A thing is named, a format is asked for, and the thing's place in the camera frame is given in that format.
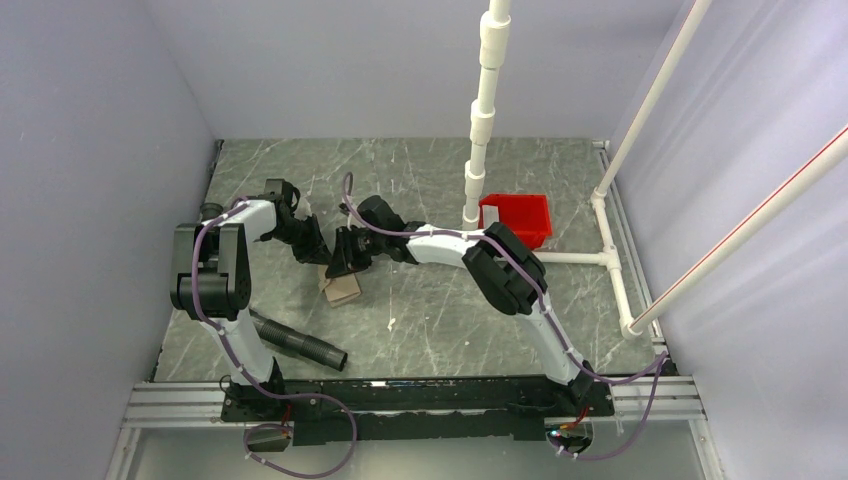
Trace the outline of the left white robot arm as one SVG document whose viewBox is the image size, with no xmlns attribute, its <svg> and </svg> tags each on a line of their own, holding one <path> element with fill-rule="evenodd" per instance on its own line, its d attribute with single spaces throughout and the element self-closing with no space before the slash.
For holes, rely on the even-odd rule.
<svg viewBox="0 0 848 480">
<path fill-rule="evenodd" d="M 326 265 L 331 253 L 315 215 L 299 218 L 300 191 L 284 179 L 269 179 L 259 195 L 230 207 L 207 202 L 196 223 L 176 227 L 171 260 L 173 307 L 199 322 L 225 353 L 238 395 L 264 420 L 287 406 L 282 373 L 254 326 L 250 247 L 277 240 L 301 264 Z"/>
</svg>

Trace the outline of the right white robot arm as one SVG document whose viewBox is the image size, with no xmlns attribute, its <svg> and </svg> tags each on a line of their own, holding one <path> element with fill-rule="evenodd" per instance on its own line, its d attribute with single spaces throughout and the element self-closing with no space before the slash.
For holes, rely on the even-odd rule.
<svg viewBox="0 0 848 480">
<path fill-rule="evenodd" d="M 545 376 L 555 383 L 550 391 L 555 409 L 574 415 L 588 404 L 591 367 L 555 315 L 544 265 L 508 226 L 495 222 L 482 230 L 459 231 L 405 222 L 378 195 L 359 205 L 345 196 L 342 207 L 357 223 L 337 228 L 327 277 L 364 271 L 378 256 L 463 269 L 495 310 L 518 320 Z"/>
</svg>

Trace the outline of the white credit card stack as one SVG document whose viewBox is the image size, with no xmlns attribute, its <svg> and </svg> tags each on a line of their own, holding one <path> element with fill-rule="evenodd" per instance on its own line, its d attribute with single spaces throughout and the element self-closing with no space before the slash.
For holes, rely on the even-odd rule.
<svg viewBox="0 0 848 480">
<path fill-rule="evenodd" d="M 496 205 L 481 205 L 480 206 L 480 227 L 482 229 L 490 227 L 492 224 L 500 221 L 499 208 Z"/>
</svg>

